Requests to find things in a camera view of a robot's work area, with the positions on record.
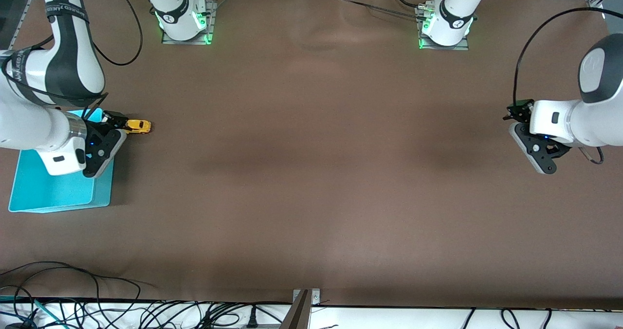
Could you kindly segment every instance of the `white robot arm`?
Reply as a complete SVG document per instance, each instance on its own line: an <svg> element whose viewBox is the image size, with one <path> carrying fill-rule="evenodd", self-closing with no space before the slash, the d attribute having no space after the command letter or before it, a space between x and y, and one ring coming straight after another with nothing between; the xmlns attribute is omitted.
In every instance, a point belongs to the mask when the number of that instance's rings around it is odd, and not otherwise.
<svg viewBox="0 0 623 329"><path fill-rule="evenodd" d="M185 41L206 29L205 0L149 0L164 32L174 40Z"/></svg>
<svg viewBox="0 0 623 329"><path fill-rule="evenodd" d="M53 108L86 107L102 98L104 75L83 1L45 0L45 10L51 49L0 51L0 147L35 149L52 175L96 177L126 134Z"/></svg>
<svg viewBox="0 0 623 329"><path fill-rule="evenodd" d="M430 21L422 32L438 45L458 44L468 34L474 21L474 12L481 0L432 0Z"/></svg>
<svg viewBox="0 0 623 329"><path fill-rule="evenodd" d="M578 84L582 100L529 100L508 108L505 119L520 121L509 132L539 173L554 173L552 160L571 147L623 146L623 34L590 48Z"/></svg>

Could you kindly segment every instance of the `brown table surface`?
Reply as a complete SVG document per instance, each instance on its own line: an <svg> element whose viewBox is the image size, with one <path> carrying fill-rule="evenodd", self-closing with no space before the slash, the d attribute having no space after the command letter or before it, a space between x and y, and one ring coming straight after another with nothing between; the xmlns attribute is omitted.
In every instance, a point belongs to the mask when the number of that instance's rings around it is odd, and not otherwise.
<svg viewBox="0 0 623 329"><path fill-rule="evenodd" d="M97 45L131 57L124 1L85 1ZM102 209L6 211L18 153L2 150L4 269L63 260L153 284L142 298L312 287L330 304L623 305L623 151L597 166L574 150L542 176L501 120L523 43L582 0L484 0L468 52L419 50L412 20L345 0L228 0L212 45L162 45L148 1L131 1L143 52L102 61L104 108L155 130L124 144ZM36 0L16 47L48 33ZM578 63L605 34L594 13L550 24L519 98L579 98ZM64 271L29 289L94 296ZM102 296L133 291L107 282Z"/></svg>

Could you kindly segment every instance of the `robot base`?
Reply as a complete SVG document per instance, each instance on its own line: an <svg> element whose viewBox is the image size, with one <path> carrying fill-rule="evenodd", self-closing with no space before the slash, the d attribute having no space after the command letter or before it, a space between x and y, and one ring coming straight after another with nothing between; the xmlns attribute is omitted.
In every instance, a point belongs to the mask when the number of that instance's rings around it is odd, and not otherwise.
<svg viewBox="0 0 623 329"><path fill-rule="evenodd" d="M434 7L435 1L428 0L425 3L425 7ZM419 17L423 17L429 19L431 16L430 10L416 8L416 15ZM464 36L461 41L459 41L456 45L445 46L435 43L430 37L423 32L424 26L427 25L429 21L418 20L418 38L419 38L419 47L420 49L438 49L438 50L469 50L469 45L467 43L467 36Z"/></svg>
<svg viewBox="0 0 623 329"><path fill-rule="evenodd" d="M202 2L205 4L205 8L201 7ZM214 34L214 23L216 23L216 7L218 6L216 0L198 0L196 2L196 9L198 11L204 10L205 16L197 16L196 21L198 25L205 25L205 28L201 30L195 37L179 41L174 40L169 35L162 31L162 44L187 44L187 45L209 45L212 44L212 36Z"/></svg>

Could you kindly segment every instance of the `cyan plastic bin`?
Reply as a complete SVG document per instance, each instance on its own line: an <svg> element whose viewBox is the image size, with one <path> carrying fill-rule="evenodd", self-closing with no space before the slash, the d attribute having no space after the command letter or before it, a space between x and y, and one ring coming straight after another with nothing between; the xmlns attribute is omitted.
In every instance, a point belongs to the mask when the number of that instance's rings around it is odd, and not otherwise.
<svg viewBox="0 0 623 329"><path fill-rule="evenodd" d="M78 116L82 114L82 110L71 112ZM95 110L89 120L102 121L102 110ZM114 159L98 178L86 178L82 171L51 176L36 151L22 150L13 180L9 211L44 214L107 206L110 204L113 164Z"/></svg>

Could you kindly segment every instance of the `metal mounting plate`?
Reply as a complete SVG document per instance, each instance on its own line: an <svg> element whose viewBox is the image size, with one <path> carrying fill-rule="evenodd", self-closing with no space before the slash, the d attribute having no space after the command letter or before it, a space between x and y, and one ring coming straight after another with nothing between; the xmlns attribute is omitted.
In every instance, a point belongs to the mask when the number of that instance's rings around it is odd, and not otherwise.
<svg viewBox="0 0 623 329"><path fill-rule="evenodd" d="M294 289L294 292L292 293L292 302L294 302L294 300L296 300L296 297L298 296L298 293L301 291L301 289ZM320 289L312 289L311 290L311 304L312 305L318 305L318 303L320 303Z"/></svg>

